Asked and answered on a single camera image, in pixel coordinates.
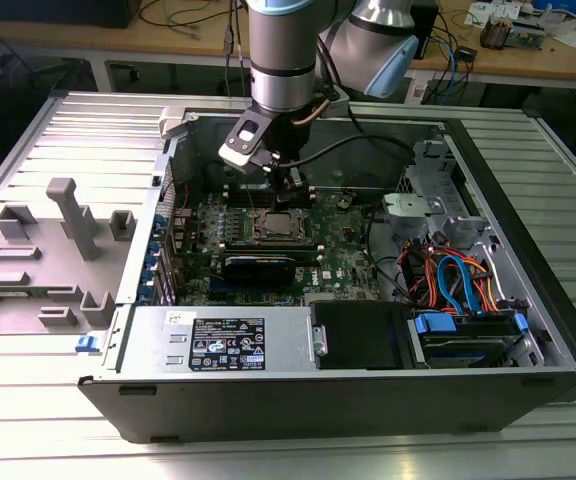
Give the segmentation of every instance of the white sticker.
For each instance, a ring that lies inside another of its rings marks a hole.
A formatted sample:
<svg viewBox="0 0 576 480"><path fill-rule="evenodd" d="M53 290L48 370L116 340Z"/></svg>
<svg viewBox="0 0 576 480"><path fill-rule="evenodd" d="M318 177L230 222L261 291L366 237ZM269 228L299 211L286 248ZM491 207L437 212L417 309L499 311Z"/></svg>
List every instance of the white sticker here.
<svg viewBox="0 0 576 480"><path fill-rule="evenodd" d="M166 323L168 325L192 325L195 318L197 318L197 312L180 312L178 310L166 312Z"/></svg>

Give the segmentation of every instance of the side panel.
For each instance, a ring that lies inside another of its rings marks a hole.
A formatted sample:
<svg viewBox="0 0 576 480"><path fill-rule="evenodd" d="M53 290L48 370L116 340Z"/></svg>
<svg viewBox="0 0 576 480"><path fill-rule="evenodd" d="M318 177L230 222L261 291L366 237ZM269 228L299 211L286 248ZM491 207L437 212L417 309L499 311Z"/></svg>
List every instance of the side panel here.
<svg viewBox="0 0 576 480"><path fill-rule="evenodd" d="M576 375L89 383L80 390L134 443L498 431Z"/></svg>

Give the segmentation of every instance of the black box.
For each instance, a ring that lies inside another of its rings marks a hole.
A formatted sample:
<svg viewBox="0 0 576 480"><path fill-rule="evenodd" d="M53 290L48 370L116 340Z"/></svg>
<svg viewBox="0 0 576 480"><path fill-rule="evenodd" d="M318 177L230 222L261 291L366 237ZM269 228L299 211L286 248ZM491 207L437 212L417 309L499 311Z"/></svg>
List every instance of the black box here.
<svg viewBox="0 0 576 480"><path fill-rule="evenodd" d="M426 55L438 13L439 6L435 0L415 0L410 8L410 15L415 21L415 35L419 39L419 47L415 54L415 58L418 60Z"/></svg>
<svg viewBox="0 0 576 480"><path fill-rule="evenodd" d="M0 0L0 20L128 28L141 0Z"/></svg>

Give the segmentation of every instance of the electronic component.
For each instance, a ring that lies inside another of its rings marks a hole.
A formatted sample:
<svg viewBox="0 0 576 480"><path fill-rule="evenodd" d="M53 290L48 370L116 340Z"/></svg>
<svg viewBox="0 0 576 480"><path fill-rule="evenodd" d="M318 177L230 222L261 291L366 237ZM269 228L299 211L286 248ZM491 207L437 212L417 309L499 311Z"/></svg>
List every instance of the electronic component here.
<svg viewBox="0 0 576 480"><path fill-rule="evenodd" d="M415 318L415 327L430 368L498 366L527 331L525 317L514 312L485 318L424 312Z"/></svg>
<svg viewBox="0 0 576 480"><path fill-rule="evenodd" d="M415 360L407 321L410 307L392 302L318 302L313 326L325 331L319 368L388 370L424 368Z"/></svg>
<svg viewBox="0 0 576 480"><path fill-rule="evenodd" d="M257 212L252 232L253 240L261 246L291 247L312 245L306 236L305 215L297 212Z"/></svg>
<svg viewBox="0 0 576 480"><path fill-rule="evenodd" d="M506 44L506 39L512 29L512 20L507 17L495 17L491 15L484 27L479 40L484 48L501 50Z"/></svg>
<svg viewBox="0 0 576 480"><path fill-rule="evenodd" d="M506 47L539 49L546 40L543 27L532 20L514 20Z"/></svg>
<svg viewBox="0 0 576 480"><path fill-rule="evenodd" d="M223 265L224 279L234 285L290 285L295 271L295 261L287 257L229 257Z"/></svg>

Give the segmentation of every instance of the black panel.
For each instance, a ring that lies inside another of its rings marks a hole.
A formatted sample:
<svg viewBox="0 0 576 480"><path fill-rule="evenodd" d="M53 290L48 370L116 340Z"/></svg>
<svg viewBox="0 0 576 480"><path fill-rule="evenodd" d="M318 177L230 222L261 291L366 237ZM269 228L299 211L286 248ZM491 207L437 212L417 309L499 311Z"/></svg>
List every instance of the black panel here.
<svg viewBox="0 0 576 480"><path fill-rule="evenodd" d="M432 28L439 13L439 6L435 0L415 0L410 8L410 15L415 21L415 35L419 39L416 59L424 58L428 42L432 35Z"/></svg>
<svg viewBox="0 0 576 480"><path fill-rule="evenodd" d="M0 21L127 28L141 0L0 0Z"/></svg>
<svg viewBox="0 0 576 480"><path fill-rule="evenodd" d="M322 370L411 368L409 307L392 302L315 302L313 325L325 328Z"/></svg>
<svg viewBox="0 0 576 480"><path fill-rule="evenodd" d="M457 120L443 121L530 283L535 288L537 295L576 360L576 309L572 301L528 233L463 124ZM565 398L566 401L575 399L576 389L574 395L567 395Z"/></svg>
<svg viewBox="0 0 576 480"><path fill-rule="evenodd" d="M575 373L415 372L398 378L160 382L150 397L119 396L113 383L79 388L123 438L149 443L153 437L208 442L498 431L576 383Z"/></svg>

